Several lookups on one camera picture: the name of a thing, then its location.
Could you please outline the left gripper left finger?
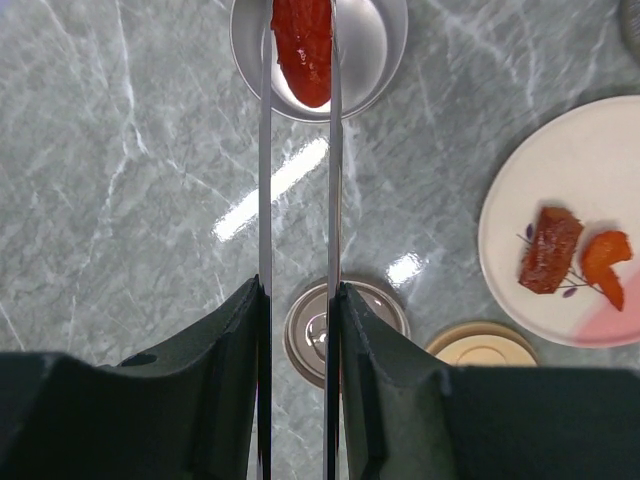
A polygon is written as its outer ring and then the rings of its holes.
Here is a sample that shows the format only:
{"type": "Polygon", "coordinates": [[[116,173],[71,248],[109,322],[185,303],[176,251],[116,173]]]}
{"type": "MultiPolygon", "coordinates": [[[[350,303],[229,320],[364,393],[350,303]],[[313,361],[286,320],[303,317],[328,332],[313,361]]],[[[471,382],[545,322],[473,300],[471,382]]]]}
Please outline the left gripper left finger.
{"type": "Polygon", "coordinates": [[[256,395],[261,294],[116,366],[60,352],[1,356],[5,479],[242,479],[256,395]]]}

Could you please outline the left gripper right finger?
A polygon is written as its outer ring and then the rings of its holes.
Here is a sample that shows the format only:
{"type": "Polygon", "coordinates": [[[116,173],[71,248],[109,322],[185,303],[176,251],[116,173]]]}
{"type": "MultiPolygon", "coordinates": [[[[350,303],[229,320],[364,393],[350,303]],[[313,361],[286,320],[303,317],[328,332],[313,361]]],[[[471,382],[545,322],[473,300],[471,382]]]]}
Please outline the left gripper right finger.
{"type": "Polygon", "coordinates": [[[639,374],[453,367],[338,295],[353,479],[635,479],[639,374]]]}

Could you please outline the brown meat slice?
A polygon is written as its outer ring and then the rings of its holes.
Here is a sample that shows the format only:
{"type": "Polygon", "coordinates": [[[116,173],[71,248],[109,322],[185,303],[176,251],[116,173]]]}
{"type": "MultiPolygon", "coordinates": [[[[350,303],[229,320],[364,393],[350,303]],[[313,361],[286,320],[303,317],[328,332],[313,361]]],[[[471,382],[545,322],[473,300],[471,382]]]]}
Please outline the brown meat slice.
{"type": "Polygon", "coordinates": [[[542,207],[521,261],[518,282],[535,294],[552,294],[571,267],[581,222],[564,207],[542,207]]]}

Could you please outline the orange carrot piece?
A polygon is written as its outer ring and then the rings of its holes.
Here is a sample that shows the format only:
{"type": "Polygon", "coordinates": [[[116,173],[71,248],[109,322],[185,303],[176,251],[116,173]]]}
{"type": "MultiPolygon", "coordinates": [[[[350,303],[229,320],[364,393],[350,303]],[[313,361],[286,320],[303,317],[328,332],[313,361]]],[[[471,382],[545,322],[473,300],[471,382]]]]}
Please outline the orange carrot piece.
{"type": "Polygon", "coordinates": [[[580,268],[590,286],[598,286],[611,305],[624,309],[624,289],[613,266],[633,258],[626,233],[617,230],[594,235],[580,257],[580,268]]]}

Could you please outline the red sausage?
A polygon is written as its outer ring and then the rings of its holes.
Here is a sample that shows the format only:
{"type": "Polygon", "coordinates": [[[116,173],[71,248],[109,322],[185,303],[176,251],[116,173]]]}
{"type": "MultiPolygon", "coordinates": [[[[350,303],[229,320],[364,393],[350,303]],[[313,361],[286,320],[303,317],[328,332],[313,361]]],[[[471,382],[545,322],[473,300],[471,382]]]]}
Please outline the red sausage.
{"type": "Polygon", "coordinates": [[[293,95],[307,107],[323,106],[331,96],[331,2],[275,0],[270,26],[293,95]]]}

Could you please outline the metal tongs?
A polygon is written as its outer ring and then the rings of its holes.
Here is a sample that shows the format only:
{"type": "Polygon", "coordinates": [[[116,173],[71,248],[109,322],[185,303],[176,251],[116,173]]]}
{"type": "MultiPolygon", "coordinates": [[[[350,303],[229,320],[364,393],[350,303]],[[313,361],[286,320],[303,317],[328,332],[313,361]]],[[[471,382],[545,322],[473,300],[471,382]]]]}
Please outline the metal tongs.
{"type": "MultiPolygon", "coordinates": [[[[329,238],[324,422],[323,477],[339,475],[340,328],[338,292],[341,282],[341,205],[343,178],[343,125],[340,50],[337,36],[337,3],[331,5],[331,98],[329,135],[329,238]]],[[[262,317],[257,326],[257,474],[272,477],[272,225],[271,225],[271,63],[272,38],[264,33],[259,122],[259,283],[262,317]]]]}

